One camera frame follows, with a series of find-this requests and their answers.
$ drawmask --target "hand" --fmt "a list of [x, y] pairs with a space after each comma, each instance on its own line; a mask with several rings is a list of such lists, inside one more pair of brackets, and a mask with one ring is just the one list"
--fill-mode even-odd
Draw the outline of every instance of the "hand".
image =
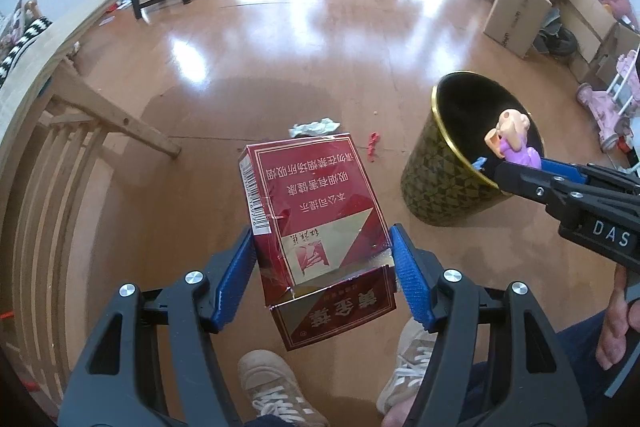
[[629, 307], [625, 302], [625, 286], [626, 268], [618, 264], [613, 275], [613, 292], [596, 348], [596, 359], [605, 371], [625, 356], [625, 335], [629, 326], [640, 331], [640, 301]]

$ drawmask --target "person's leg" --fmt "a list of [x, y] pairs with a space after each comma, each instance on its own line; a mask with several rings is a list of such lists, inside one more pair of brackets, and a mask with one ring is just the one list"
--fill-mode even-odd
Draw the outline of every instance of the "person's leg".
[[258, 412], [250, 427], [329, 427], [329, 422], [303, 396], [293, 370], [281, 357], [257, 349], [238, 362], [242, 389]]
[[569, 358], [590, 419], [602, 407], [607, 387], [606, 372], [596, 360], [596, 347], [604, 314], [604, 311], [600, 312], [558, 332], [558, 340]]
[[265, 416], [258, 416], [255, 420], [245, 423], [243, 427], [291, 427], [291, 424], [281, 420], [273, 414], [268, 414]]
[[385, 415], [382, 427], [400, 427], [404, 423], [427, 371], [435, 339], [435, 333], [428, 333], [413, 319], [402, 328], [396, 349], [396, 368], [376, 402], [378, 410]]
[[[606, 373], [595, 358], [595, 350], [598, 345], [603, 320], [604, 312], [600, 312], [587, 320], [558, 332], [558, 340], [574, 371], [582, 394], [582, 400], [590, 419], [602, 407], [606, 388]], [[467, 395], [460, 421], [472, 418], [481, 412], [486, 371], [486, 362], [476, 363], [471, 368]], [[411, 410], [414, 400], [415, 395], [395, 404], [387, 412], [382, 427], [401, 427]]]

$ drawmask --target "pink toy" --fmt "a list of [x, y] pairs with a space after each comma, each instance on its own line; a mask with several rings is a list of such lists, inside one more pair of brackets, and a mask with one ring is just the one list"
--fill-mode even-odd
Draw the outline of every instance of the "pink toy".
[[[627, 107], [635, 109], [640, 104], [640, 80], [638, 80], [638, 71], [636, 70], [637, 56], [638, 51], [631, 50], [626, 54], [626, 56], [620, 55], [620, 57], [618, 57], [618, 62], [616, 63], [616, 71], [618, 74], [611, 83], [611, 86], [609, 86], [609, 89], [607, 89], [607, 92], [615, 90], [613, 97], [615, 102], [622, 87], [625, 85], [628, 86], [629, 91], [631, 92], [631, 97], [626, 101], [625, 105], [623, 105], [623, 111], [626, 110]], [[620, 78], [622, 78], [622, 83], [620, 84], [620, 87], [617, 87], [617, 83]]]
[[589, 109], [598, 127], [600, 148], [603, 151], [613, 149], [620, 136], [630, 133], [629, 118], [618, 109], [614, 97], [609, 91], [594, 91], [589, 84], [580, 84], [575, 98], [582, 107]]
[[507, 109], [500, 115], [495, 128], [484, 136], [484, 142], [498, 158], [540, 169], [540, 154], [533, 147], [527, 147], [529, 127], [530, 121], [526, 114], [517, 109]]

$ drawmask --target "black and white striped cloth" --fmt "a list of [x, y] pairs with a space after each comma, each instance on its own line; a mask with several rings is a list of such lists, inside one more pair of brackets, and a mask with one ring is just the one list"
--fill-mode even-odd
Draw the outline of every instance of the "black and white striped cloth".
[[6, 58], [0, 63], [0, 87], [4, 84], [9, 73], [13, 71], [24, 51], [31, 46], [36, 38], [49, 26], [51, 26], [51, 21], [46, 17], [40, 17], [31, 23], [27, 31], [24, 32], [24, 35], [20, 37]]

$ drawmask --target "beige sneaker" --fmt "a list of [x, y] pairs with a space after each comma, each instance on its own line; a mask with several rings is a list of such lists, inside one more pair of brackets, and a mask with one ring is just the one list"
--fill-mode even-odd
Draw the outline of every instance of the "beige sneaker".
[[304, 427], [329, 427], [329, 422], [303, 396], [293, 370], [275, 353], [248, 352], [238, 362], [240, 385], [258, 416], [273, 414]]
[[404, 325], [396, 350], [396, 368], [376, 402], [382, 414], [418, 393], [437, 336], [425, 331], [422, 324], [413, 319]]

